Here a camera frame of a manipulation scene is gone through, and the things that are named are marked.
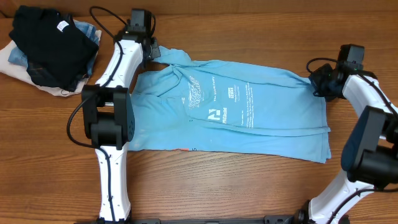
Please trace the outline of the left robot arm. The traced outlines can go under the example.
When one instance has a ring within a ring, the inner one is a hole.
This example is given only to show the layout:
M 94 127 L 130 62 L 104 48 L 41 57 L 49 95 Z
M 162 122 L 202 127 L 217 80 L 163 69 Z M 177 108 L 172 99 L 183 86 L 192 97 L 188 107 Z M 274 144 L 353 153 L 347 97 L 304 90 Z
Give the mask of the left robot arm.
M 83 87 L 85 134 L 95 147 L 101 182 L 101 208 L 96 223 L 130 223 L 127 194 L 127 148 L 135 120 L 129 87 L 146 62 L 160 57 L 153 36 L 155 15 L 133 9 L 124 29 L 113 37 L 114 52 L 102 76 Z

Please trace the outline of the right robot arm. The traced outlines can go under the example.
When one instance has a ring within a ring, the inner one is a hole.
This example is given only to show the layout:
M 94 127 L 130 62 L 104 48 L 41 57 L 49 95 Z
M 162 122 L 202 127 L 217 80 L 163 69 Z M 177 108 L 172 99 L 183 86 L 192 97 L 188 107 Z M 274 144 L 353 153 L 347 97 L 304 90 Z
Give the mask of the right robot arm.
M 379 86 L 377 76 L 363 68 L 365 48 L 340 47 L 335 67 L 310 72 L 314 96 L 348 100 L 358 115 L 341 154 L 341 170 L 326 189 L 307 201 L 286 223 L 349 223 L 347 212 L 374 192 L 395 192 L 397 183 L 397 107 Z

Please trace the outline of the light blue printed t-shirt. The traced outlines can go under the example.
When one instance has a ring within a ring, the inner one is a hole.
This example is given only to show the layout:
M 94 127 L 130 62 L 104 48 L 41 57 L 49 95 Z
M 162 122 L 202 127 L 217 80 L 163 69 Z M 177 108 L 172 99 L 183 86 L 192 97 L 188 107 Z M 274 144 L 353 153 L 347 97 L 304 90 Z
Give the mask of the light blue printed t-shirt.
M 326 103 L 309 79 L 272 67 L 194 61 L 160 48 L 160 71 L 137 78 L 132 93 L 140 151 L 186 149 L 270 154 L 324 163 L 331 157 Z

